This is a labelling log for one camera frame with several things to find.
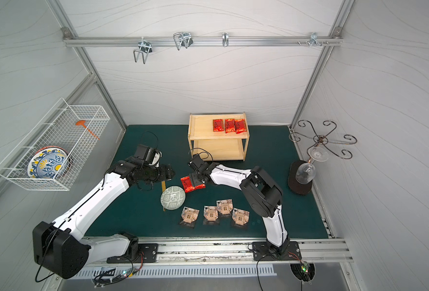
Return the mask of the red tea bag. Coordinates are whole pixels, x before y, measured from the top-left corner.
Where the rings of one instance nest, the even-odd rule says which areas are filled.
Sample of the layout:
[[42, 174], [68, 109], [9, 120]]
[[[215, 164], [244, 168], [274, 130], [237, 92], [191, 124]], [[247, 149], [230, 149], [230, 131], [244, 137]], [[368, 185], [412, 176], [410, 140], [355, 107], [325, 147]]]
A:
[[236, 134], [247, 132], [247, 124], [245, 119], [235, 120], [235, 131]]
[[197, 186], [193, 187], [193, 190], [199, 190], [199, 189], [205, 189], [206, 185], [204, 183], [198, 184]]
[[214, 132], [223, 132], [224, 131], [224, 120], [223, 119], [213, 120], [213, 131]]
[[225, 133], [235, 133], [236, 132], [236, 126], [235, 126], [235, 119], [225, 119], [224, 120], [224, 128]]
[[183, 186], [185, 193], [189, 193], [189, 192], [192, 192], [195, 190], [195, 187], [191, 181], [190, 176], [186, 176], [186, 177], [181, 178], [181, 183], [182, 183], [182, 186]]

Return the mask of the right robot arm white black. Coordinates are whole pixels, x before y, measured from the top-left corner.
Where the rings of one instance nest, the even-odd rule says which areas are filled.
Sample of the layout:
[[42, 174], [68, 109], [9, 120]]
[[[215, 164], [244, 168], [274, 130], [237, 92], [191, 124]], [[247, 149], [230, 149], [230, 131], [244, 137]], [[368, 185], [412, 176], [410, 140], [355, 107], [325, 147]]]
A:
[[234, 169], [204, 161], [199, 154], [193, 155], [189, 167], [194, 186], [211, 182], [240, 190], [252, 210], [263, 218], [269, 249], [280, 254], [287, 250], [290, 239], [282, 217], [282, 189], [264, 169]]

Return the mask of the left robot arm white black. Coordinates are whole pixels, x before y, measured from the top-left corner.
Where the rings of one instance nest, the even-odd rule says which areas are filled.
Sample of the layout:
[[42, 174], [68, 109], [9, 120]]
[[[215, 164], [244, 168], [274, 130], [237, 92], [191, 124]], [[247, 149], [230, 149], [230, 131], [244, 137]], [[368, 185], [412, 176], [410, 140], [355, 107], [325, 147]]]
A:
[[122, 233], [85, 238], [95, 220], [130, 186], [139, 181], [169, 181], [175, 171], [169, 165], [137, 166], [119, 161], [77, 204], [51, 223], [40, 222], [33, 230], [34, 261], [63, 279], [75, 276], [84, 266], [111, 257], [132, 256], [137, 237]]

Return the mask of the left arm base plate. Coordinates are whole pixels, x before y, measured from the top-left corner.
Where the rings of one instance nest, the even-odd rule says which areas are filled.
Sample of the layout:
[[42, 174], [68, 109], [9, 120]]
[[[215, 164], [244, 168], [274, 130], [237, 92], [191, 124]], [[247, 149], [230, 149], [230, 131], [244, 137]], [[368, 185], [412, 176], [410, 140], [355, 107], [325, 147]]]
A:
[[159, 245], [156, 243], [139, 243], [130, 246], [129, 250], [120, 257], [107, 258], [108, 264], [123, 263], [155, 263]]

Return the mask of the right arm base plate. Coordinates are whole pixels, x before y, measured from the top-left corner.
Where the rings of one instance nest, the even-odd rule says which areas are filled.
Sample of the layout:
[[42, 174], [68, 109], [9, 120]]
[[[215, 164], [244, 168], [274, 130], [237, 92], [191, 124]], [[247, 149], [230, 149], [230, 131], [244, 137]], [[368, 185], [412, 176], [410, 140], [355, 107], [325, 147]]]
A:
[[301, 250], [296, 241], [286, 241], [281, 247], [276, 247], [267, 241], [253, 242], [248, 246], [255, 261], [300, 261]]

